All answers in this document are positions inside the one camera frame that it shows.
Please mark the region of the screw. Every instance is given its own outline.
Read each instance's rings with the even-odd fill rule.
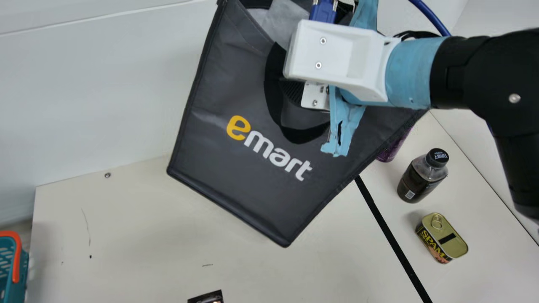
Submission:
[[[511,94],[509,95],[509,102],[515,104],[520,102],[520,96],[518,94]]]

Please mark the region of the black cable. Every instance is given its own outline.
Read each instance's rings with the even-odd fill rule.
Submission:
[[[400,38],[402,41],[414,38],[414,39],[421,39],[421,38],[434,38],[434,37],[440,37],[440,35],[437,35],[432,32],[426,32],[426,31],[404,31],[402,33],[398,33],[394,36],[395,38]]]
[[[423,284],[421,284],[421,281],[416,275],[416,272],[413,271],[412,265],[410,265],[410,262],[408,262],[408,259],[404,255],[403,250],[400,248],[397,240],[393,236],[393,233],[389,229],[388,224],[385,222],[384,217],[382,217],[382,214],[378,210],[378,207],[374,204],[374,199],[372,199],[372,196],[369,193],[369,190],[365,186],[365,183],[363,183],[363,180],[361,180],[361,177],[357,176],[355,178],[356,185],[360,189],[361,195],[363,195],[363,198],[367,202],[367,205],[369,206],[372,215],[376,219],[376,222],[378,222],[378,225],[382,229],[382,232],[385,235],[385,238],[388,240],[389,245],[391,245],[391,248],[393,248],[393,252],[395,252],[395,255],[397,255],[397,258],[400,261],[400,264],[404,268],[404,271],[408,275],[408,278],[410,278],[410,281],[412,282],[413,286],[416,288],[417,293],[419,294],[419,297],[422,299],[423,303],[432,303],[431,298],[429,297],[429,294],[423,287]]]

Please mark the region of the purple object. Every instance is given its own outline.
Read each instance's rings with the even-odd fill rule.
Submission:
[[[412,128],[409,128],[406,133],[404,133],[404,135],[402,137],[400,137],[399,139],[395,140],[395,142],[393,142],[391,145],[389,145],[389,147],[387,147],[386,150],[384,150],[383,152],[381,152],[377,157],[376,157],[376,160],[380,161],[380,162],[384,162],[384,163],[388,163],[388,162],[391,162],[393,161],[393,159],[395,159],[395,156],[397,155],[397,153],[399,152],[400,150],[400,147],[403,145],[404,143],[404,140],[406,140],[406,137],[408,137],[408,135],[410,134],[410,131],[412,130]]]

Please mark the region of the bag handle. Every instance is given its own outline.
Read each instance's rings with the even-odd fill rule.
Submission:
[[[307,129],[294,129],[285,127],[281,123],[284,95],[279,82],[283,78],[282,68],[285,65],[286,51],[279,44],[274,43],[266,60],[266,74],[264,80],[264,93],[269,115],[273,122],[279,126],[285,138],[295,144],[311,142],[322,136],[328,129],[330,122]]]

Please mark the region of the spam can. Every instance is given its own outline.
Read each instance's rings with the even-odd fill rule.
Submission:
[[[444,216],[436,212],[423,217],[416,234],[432,256],[446,264],[468,252],[468,245]]]

